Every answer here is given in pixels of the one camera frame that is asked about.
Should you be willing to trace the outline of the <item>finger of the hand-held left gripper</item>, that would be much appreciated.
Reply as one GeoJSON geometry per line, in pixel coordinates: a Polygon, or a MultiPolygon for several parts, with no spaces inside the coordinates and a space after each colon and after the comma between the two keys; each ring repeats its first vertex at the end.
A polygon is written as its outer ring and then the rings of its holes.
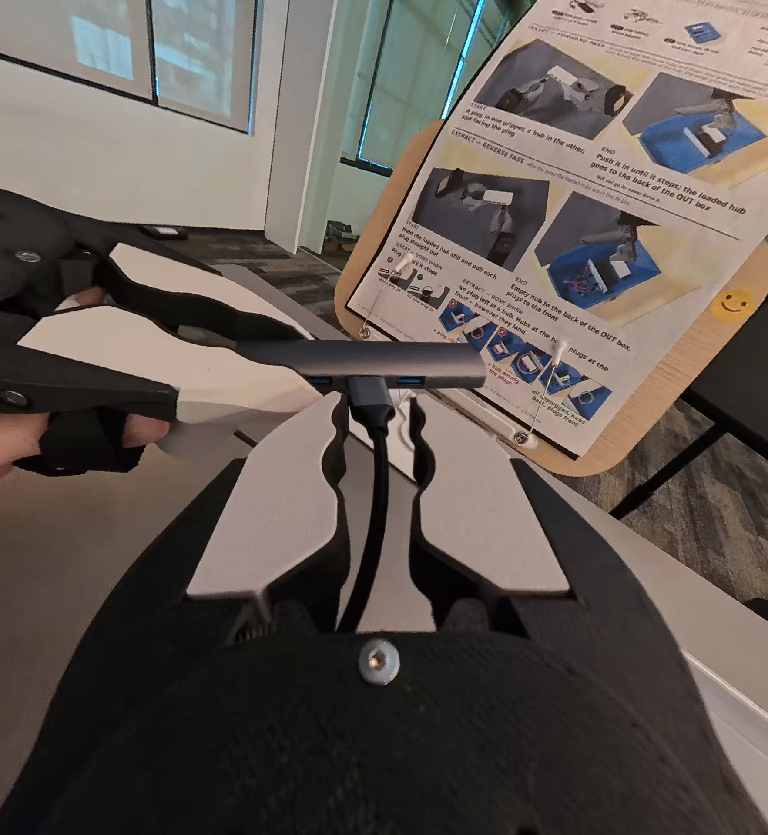
{"type": "Polygon", "coordinates": [[[191,343],[237,348],[241,343],[313,339],[294,319],[246,287],[123,243],[104,260],[104,289],[115,303],[105,328],[133,347],[191,343]]]}
{"type": "Polygon", "coordinates": [[[154,383],[176,394],[174,455],[198,454],[210,438],[243,433],[255,443],[318,402],[328,351],[347,341],[192,341],[118,307],[79,307],[42,319],[19,346],[154,383]]]}

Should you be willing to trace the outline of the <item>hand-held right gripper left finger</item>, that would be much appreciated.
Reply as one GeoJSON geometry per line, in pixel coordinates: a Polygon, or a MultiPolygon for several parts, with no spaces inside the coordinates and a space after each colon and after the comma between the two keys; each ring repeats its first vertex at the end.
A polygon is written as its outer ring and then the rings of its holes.
{"type": "Polygon", "coordinates": [[[248,455],[186,594],[242,599],[260,614],[282,600],[337,614],[349,577],[345,396],[331,392],[279,425],[248,455]]]}

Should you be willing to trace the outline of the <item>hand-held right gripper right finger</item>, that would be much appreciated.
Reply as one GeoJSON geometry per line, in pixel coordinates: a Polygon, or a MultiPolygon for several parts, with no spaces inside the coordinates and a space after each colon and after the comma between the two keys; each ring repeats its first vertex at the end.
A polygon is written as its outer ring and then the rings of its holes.
{"type": "Polygon", "coordinates": [[[416,495],[409,567],[432,611],[475,599],[560,598],[570,585],[512,458],[426,394],[410,403],[416,495]]]}

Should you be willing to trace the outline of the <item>slim grey usb hub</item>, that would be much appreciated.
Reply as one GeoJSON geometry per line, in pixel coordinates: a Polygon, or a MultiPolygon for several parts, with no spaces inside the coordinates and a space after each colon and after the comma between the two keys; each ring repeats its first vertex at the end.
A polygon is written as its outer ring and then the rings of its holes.
{"type": "Polygon", "coordinates": [[[355,377],[379,377],[389,388],[478,389],[486,380],[482,356],[447,341],[240,341],[247,360],[289,368],[318,391],[345,391],[355,377]]]}

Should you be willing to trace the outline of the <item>large glass window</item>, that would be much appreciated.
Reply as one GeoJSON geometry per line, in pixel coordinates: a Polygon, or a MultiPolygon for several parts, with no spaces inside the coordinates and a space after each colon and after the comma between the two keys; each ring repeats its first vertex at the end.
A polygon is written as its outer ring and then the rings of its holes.
{"type": "Polygon", "coordinates": [[[249,133],[258,5],[0,1],[0,57],[249,133]]]}

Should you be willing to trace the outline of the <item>narrow glass window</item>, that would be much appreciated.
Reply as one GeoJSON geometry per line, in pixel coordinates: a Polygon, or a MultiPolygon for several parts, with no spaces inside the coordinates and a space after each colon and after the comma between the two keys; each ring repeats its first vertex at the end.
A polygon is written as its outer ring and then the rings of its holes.
{"type": "Polygon", "coordinates": [[[340,161],[385,175],[451,113],[526,1],[373,1],[359,40],[340,161]]]}

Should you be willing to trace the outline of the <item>black monitor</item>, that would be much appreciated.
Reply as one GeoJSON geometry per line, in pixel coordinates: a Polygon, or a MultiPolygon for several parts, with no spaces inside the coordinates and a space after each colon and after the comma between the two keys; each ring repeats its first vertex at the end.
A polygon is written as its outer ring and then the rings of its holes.
{"type": "Polygon", "coordinates": [[[681,398],[768,461],[768,295],[681,398]]]}

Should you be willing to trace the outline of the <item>yellow smiley sticker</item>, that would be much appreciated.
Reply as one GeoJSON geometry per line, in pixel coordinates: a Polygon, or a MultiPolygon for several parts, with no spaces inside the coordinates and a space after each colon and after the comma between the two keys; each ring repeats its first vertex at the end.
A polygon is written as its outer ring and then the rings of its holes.
{"type": "Polygon", "coordinates": [[[711,304],[714,319],[725,324],[745,321],[758,307],[757,299],[748,290],[726,288],[711,304]]]}

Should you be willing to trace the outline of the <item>instruction poster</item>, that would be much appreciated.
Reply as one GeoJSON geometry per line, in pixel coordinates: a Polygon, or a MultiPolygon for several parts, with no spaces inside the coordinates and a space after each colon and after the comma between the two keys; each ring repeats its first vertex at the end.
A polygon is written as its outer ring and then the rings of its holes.
{"type": "Polygon", "coordinates": [[[587,454],[768,237],[768,2],[537,2],[466,87],[346,307],[487,365],[587,454]]]}

